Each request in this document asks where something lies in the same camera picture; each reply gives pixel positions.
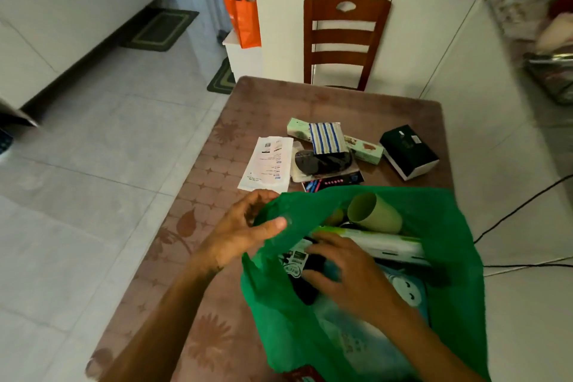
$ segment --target green rug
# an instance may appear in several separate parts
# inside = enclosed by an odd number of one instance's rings
[[[182,9],[147,8],[121,46],[166,52],[198,15]]]
[[[207,90],[212,93],[229,95],[233,92],[233,88],[235,88],[235,76],[233,75],[233,71],[231,71],[229,59],[225,58],[221,63],[219,71],[217,71],[215,77],[209,82]]]

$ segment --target black box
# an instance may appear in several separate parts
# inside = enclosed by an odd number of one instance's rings
[[[380,143],[384,155],[404,180],[426,174],[440,161],[409,125],[385,132]]]

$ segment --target forearm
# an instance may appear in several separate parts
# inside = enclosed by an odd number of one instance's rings
[[[214,275],[200,256],[192,256],[101,382],[169,382]]]
[[[452,353],[410,306],[397,307],[391,321],[381,321],[377,325],[424,382],[483,382],[483,378]]]

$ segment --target green plastic bag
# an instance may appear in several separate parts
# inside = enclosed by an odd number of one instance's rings
[[[311,365],[326,382],[364,381],[328,339],[311,307],[295,294],[278,256],[319,226],[336,208],[363,192],[375,192],[421,238],[432,270],[427,284],[432,329],[469,367],[489,380],[485,333],[483,264],[455,198],[448,190],[345,186],[317,193],[283,193],[261,211],[255,225],[283,216],[289,225],[266,241],[251,260],[243,255],[241,289],[267,353],[279,373]]]

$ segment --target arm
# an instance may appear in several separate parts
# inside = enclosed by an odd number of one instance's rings
[[[340,269],[340,282],[303,271],[303,277],[343,310],[380,329],[410,361],[424,382],[483,382],[410,307],[374,262],[350,239],[319,233],[306,252],[325,256]]]
[[[231,207],[101,382],[170,381],[213,277],[256,242],[274,237],[286,227],[284,218],[251,227],[261,208],[277,196],[271,190],[255,190]]]

